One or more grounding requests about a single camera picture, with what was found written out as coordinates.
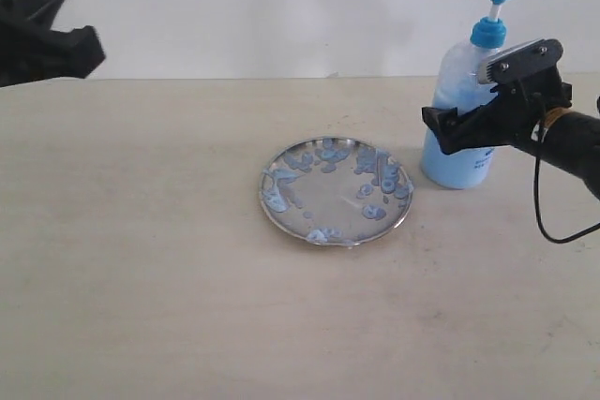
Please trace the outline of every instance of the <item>round plate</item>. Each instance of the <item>round plate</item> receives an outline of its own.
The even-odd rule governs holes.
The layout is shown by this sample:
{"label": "round plate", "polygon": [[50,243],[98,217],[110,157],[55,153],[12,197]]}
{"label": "round plate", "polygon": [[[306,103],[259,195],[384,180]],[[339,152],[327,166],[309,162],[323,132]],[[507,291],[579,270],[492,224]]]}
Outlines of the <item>round plate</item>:
{"label": "round plate", "polygon": [[299,142],[262,171],[261,205],[292,236],[353,246],[394,229],[409,211],[413,184],[389,152],[362,141]]}

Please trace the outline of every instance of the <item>pump nozzle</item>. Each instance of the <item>pump nozzle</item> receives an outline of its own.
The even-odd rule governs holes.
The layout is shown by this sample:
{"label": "pump nozzle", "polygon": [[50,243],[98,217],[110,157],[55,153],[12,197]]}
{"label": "pump nozzle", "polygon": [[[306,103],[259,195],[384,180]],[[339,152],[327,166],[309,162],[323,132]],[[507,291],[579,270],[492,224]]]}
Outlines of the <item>pump nozzle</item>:
{"label": "pump nozzle", "polygon": [[504,44],[506,27],[499,19],[500,7],[506,0],[491,0],[492,6],[486,18],[472,29],[471,42],[484,49],[496,49]]}

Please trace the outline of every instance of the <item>table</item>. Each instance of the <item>table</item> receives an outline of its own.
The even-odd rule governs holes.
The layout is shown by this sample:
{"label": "table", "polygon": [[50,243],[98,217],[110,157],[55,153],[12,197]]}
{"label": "table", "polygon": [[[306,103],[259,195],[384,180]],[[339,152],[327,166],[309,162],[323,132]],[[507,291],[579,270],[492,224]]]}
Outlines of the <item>table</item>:
{"label": "table", "polygon": [[[600,76],[564,78],[593,113]],[[428,182],[434,82],[3,89],[0,398],[600,398],[600,233],[546,242],[513,149],[476,189]],[[400,228],[329,249],[267,221],[263,164],[323,134],[404,164]],[[579,180],[541,178],[554,234],[600,219]]]}

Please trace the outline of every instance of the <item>pump bottle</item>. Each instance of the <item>pump bottle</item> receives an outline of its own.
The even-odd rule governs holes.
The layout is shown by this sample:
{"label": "pump bottle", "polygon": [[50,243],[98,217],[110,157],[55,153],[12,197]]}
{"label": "pump bottle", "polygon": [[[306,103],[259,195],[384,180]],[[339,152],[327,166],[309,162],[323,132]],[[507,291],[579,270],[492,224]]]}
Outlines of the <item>pump bottle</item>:
{"label": "pump bottle", "polygon": [[[506,27],[499,16],[505,1],[491,0],[489,14],[472,28],[471,38],[459,42],[442,59],[432,103],[434,108],[457,108],[458,114],[463,114],[495,97],[489,92],[493,85],[478,84],[477,68],[483,59],[499,52],[504,44]],[[431,130],[427,130],[421,169],[438,185],[454,189],[474,187],[488,175],[493,152],[490,147],[445,155]]]}

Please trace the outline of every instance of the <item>wire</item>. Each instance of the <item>wire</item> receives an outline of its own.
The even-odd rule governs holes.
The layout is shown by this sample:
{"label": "wire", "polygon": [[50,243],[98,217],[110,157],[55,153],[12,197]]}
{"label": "wire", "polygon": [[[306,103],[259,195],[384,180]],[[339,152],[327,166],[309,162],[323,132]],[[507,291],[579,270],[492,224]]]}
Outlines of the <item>wire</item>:
{"label": "wire", "polygon": [[542,235],[546,239],[548,239],[551,243],[554,244],[568,244],[571,243],[583,236],[586,236],[590,233],[600,230],[600,222],[596,225],[592,225],[591,227],[586,228],[578,233],[572,234],[571,236],[567,236],[566,238],[557,239],[553,238],[548,234],[546,229],[544,228],[544,224],[542,223],[542,213],[540,211],[540,166],[542,163],[542,148],[544,146],[544,135],[546,131],[544,130],[544,123],[546,122],[546,107],[542,102],[540,102],[542,108],[542,114],[540,122],[538,123],[538,133],[537,133],[537,146],[535,149],[535,169],[533,173],[533,206],[535,208],[535,220],[537,221],[537,228],[540,229]]}

